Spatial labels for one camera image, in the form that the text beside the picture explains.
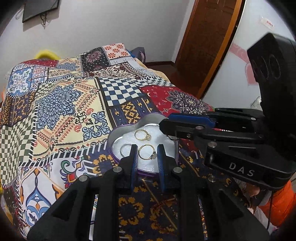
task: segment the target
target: white foam insert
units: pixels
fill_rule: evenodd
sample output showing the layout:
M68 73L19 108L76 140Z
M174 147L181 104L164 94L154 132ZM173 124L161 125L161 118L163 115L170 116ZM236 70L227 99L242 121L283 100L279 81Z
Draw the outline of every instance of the white foam insert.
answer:
M137 140L135 138L135 132L137 130L124 134L122 137L115 140L115 142L112 145L112 152L119 160L122 158L120 154L120 148L124 144L136 144L138 146L138 149L142 145L150 144L154 147L156 153L157 153L157 146L159 144L163 144L166 155L175 158L175 143L159 130L159 125L150 123L139 129L147 131L151 135L151 140L150 141ZM136 133L136 136L139 139L143 139L145 138L146 133L143 131L139 131ZM126 145L121 149L121 153L124 156L128 156L130 151L131 151L131 146L129 145ZM141 149L140 155L143 158L149 158L152 153L153 153L152 147L144 146ZM138 169L149 171L149 172L158 172L157 158L153 160L143 160L142 158L139 157Z

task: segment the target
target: gold ring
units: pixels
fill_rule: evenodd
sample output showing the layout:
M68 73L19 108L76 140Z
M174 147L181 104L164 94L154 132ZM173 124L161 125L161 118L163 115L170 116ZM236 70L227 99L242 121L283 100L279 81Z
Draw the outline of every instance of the gold ring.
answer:
M125 147L125 146L131 146L131 144L123 144L123 145L120 147L119 152L120 152L120 155L121 155L122 157L125 157L125 156L122 154L121 149L122 149L123 147Z
M141 155L140 155L140 151L141 151L141 149L142 149L144 146L151 146L151 147L153 148L153 153L151 154L151 156L150 156L149 158L143 158L143 157L141 157ZM154 147L153 147L152 145L150 145L150 144L146 144L146 145L143 145L143 146L140 147L140 149L139 149L139 157L140 157L141 159L143 159L143 160L153 160L153 159L157 158L157 154L156 154L156 151L155 151L155 149L154 149Z
M143 138L143 139L137 138L136 134L137 134L137 132L139 132L139 131L143 131L143 132L146 133L145 138ZM136 132L135 132L135 138L136 138L137 140L139 140L139 141L145 141L145 140L150 141L150 140L151 140L151 135L150 135L146 130L139 129L139 130L136 130Z

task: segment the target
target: bed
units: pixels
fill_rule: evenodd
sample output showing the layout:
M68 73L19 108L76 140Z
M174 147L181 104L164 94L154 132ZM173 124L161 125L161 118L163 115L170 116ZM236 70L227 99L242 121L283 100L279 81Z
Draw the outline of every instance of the bed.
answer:
M10 74L0 113L1 205L26 237L80 175L101 176L117 165L106 148L112 129L151 112L168 116L209 110L163 73L134 59L122 43L75 58L22 62ZM247 205L236 183L202 160L191 141L180 140L182 168L202 178L216 176ZM156 180L141 179L131 196L120 196L121 239L177 240L176 197L162 195L158 186Z

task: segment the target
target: screw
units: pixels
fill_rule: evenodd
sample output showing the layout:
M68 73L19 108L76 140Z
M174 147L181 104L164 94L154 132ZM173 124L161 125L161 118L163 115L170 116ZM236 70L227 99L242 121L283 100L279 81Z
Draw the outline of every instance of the screw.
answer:
M87 175L82 175L82 176L80 176L78 179L79 179L79 181L81 181L81 182L85 182L85 181L87 180L87 178L88 178Z
M207 178L211 183L214 183L215 181L216 181L216 178L214 177L214 176L209 176L208 178Z
M182 172L182 168L180 168L180 167L174 167L173 171L175 173L181 173Z
M118 173L118 172L122 171L122 168L121 167L114 167L113 171Z
M203 130L205 127L204 126L197 126L197 127L195 127L195 129L197 129L197 130Z
M207 145L208 145L209 147L215 148L215 147L217 146L217 142L210 141Z

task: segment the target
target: patchwork blanket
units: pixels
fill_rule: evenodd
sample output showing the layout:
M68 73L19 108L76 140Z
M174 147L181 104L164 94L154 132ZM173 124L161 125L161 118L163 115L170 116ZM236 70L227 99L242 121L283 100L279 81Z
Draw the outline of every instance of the patchwork blanket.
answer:
M140 66L121 43L75 58L15 66L0 114L2 200L13 224L26 237L80 175L101 176L116 166L106 148L115 127L151 112L168 116L210 109ZM215 175L245 202L235 182L202 164L191 141L181 140L179 153L182 168L204 178ZM158 186L141 180L131 196L120 196L122 239L177 240L176 198L162 195Z

